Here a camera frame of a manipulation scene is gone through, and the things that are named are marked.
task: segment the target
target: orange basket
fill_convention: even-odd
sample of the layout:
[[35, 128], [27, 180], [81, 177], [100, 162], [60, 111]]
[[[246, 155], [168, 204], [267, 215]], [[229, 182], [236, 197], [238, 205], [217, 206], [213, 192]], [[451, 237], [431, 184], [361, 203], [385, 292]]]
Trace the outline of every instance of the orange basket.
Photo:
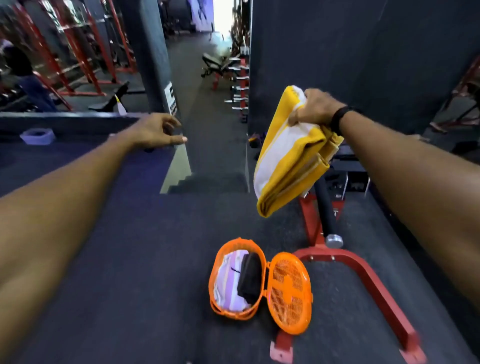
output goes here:
[[[215, 302], [214, 285], [223, 257], [235, 250], [245, 249], [257, 253], [262, 264], [262, 293], [257, 302], [242, 312], [224, 310]], [[265, 289], [265, 276], [268, 269], [268, 284]], [[208, 281], [210, 305], [215, 313], [235, 320], [248, 320], [257, 312], [262, 297], [267, 299], [268, 309], [282, 330], [291, 335], [304, 332], [312, 318], [312, 287], [310, 277], [303, 263], [293, 254], [279, 253], [272, 262], [267, 262], [265, 254], [252, 240], [237, 238], [224, 244], [218, 251]]]

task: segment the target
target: forearm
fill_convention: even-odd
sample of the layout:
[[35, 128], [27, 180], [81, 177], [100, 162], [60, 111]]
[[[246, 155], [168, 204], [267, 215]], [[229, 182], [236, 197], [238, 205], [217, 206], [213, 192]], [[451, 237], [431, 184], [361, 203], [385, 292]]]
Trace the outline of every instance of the forearm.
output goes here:
[[130, 148], [110, 138], [0, 199], [0, 361], [52, 296]]
[[480, 167], [355, 112], [340, 129], [391, 210], [480, 307]]

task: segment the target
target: black wristband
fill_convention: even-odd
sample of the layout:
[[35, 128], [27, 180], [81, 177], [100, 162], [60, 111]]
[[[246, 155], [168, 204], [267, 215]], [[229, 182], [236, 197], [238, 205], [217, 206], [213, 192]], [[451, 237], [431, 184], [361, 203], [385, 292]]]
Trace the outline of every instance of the black wristband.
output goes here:
[[330, 129], [332, 132], [337, 134], [338, 136], [342, 136], [342, 132], [340, 131], [340, 120], [342, 120], [343, 116], [349, 112], [354, 110], [354, 108], [351, 108], [350, 106], [344, 106], [342, 108], [339, 108], [335, 114], [332, 116], [332, 121], [330, 122]]

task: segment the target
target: orange plastic lid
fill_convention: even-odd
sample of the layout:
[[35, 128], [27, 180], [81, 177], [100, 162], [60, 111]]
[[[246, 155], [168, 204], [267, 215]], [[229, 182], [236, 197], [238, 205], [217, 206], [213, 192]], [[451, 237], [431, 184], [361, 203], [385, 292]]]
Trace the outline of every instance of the orange plastic lid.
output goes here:
[[312, 318], [312, 287], [303, 263], [291, 253], [275, 255], [264, 293], [275, 322], [290, 335], [304, 332]]

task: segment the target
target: stair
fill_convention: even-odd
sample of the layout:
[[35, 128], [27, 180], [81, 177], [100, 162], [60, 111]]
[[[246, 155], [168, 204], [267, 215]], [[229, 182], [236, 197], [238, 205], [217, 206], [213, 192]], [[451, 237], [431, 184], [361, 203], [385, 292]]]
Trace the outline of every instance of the stair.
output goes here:
[[221, 174], [194, 173], [178, 185], [171, 186], [169, 194], [192, 193], [247, 193], [248, 187], [245, 174], [241, 172], [226, 172]]

